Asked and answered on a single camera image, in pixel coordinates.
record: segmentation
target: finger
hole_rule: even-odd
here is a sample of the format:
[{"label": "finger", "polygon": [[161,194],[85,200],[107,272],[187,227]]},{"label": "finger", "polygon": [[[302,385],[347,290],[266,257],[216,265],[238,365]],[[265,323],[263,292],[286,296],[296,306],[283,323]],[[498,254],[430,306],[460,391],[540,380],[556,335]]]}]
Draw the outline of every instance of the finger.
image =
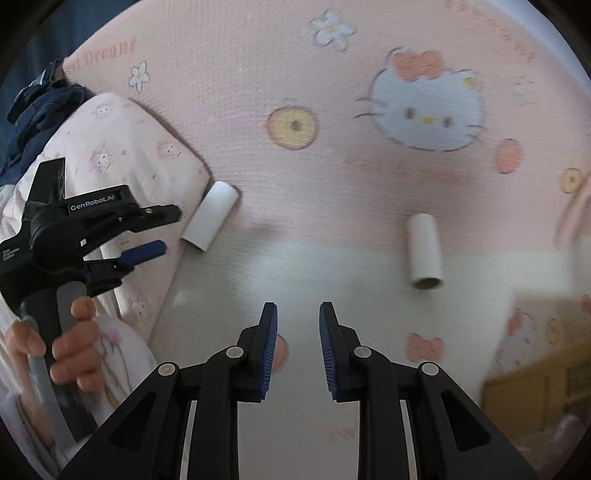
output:
[{"label": "finger", "polygon": [[90,297],[80,297],[72,302],[70,311],[78,320],[90,319],[96,313],[95,302]]},{"label": "finger", "polygon": [[105,386],[105,376],[99,371],[91,372],[78,376],[76,383],[83,392],[99,393]]},{"label": "finger", "polygon": [[57,384],[73,382],[82,374],[98,370],[99,363],[100,356],[96,348],[87,348],[54,363],[50,370],[51,378]]},{"label": "finger", "polygon": [[74,355],[93,345],[99,339],[99,335],[99,326],[93,320],[78,322],[54,340],[51,346],[53,358],[60,360],[68,355]]},{"label": "finger", "polygon": [[17,355],[45,355],[46,347],[41,336],[25,322],[14,322],[5,337],[8,353]]}]

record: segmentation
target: pillow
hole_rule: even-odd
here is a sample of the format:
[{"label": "pillow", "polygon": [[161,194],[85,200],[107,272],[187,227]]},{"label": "pillow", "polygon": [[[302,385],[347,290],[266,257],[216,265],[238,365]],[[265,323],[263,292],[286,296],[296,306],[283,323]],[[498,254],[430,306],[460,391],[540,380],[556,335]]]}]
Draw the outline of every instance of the pillow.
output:
[{"label": "pillow", "polygon": [[[99,299],[99,310],[119,316],[147,340],[183,253],[180,235],[209,181],[207,168],[133,101],[114,93],[97,95],[60,127],[19,181],[4,208],[0,238],[18,232],[38,165],[59,157],[66,158],[67,197],[127,184],[140,206],[174,203],[183,211],[175,224],[124,232],[89,256],[118,257],[123,250],[155,239],[166,242],[165,256],[137,266],[122,287]],[[14,315],[2,314],[2,331],[6,331]]]}]

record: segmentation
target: gripper handle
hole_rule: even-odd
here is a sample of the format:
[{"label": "gripper handle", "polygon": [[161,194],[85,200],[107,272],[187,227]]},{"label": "gripper handle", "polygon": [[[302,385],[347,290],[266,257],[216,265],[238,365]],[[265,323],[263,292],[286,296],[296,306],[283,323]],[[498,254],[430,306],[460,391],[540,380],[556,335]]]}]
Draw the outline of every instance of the gripper handle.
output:
[{"label": "gripper handle", "polygon": [[64,451],[94,433],[95,418],[85,405],[84,394],[75,382],[57,385],[49,369],[55,363],[53,341],[77,322],[70,309],[72,302],[86,295],[86,286],[78,281],[58,288],[45,288],[23,300],[21,315],[36,330],[47,347],[44,356],[29,356],[29,369],[35,396],[45,409],[56,446]]}]

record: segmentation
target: paper tube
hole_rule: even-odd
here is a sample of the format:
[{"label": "paper tube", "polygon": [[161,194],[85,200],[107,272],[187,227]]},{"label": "paper tube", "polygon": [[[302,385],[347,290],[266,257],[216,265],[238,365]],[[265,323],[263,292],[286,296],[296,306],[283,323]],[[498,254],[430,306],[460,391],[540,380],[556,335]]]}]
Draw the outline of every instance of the paper tube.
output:
[{"label": "paper tube", "polygon": [[222,181],[214,183],[181,238],[206,252],[238,196],[238,191],[231,185]]},{"label": "paper tube", "polygon": [[432,290],[443,284],[443,259],[435,217],[422,213],[408,222],[408,250],[413,287]]}]

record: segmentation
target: pink bow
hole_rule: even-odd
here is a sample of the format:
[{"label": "pink bow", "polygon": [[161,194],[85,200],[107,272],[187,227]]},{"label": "pink bow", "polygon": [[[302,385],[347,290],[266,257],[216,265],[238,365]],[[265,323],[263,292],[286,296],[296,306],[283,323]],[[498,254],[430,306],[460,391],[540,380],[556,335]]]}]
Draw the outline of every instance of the pink bow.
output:
[{"label": "pink bow", "polygon": [[405,82],[414,82],[421,75],[433,80],[443,73],[443,57],[438,51],[397,53],[392,57],[392,66]]},{"label": "pink bow", "polygon": [[440,338],[427,340],[416,333],[411,333],[407,341],[407,358],[411,362],[419,360],[436,362],[443,357],[444,348],[445,344]]}]

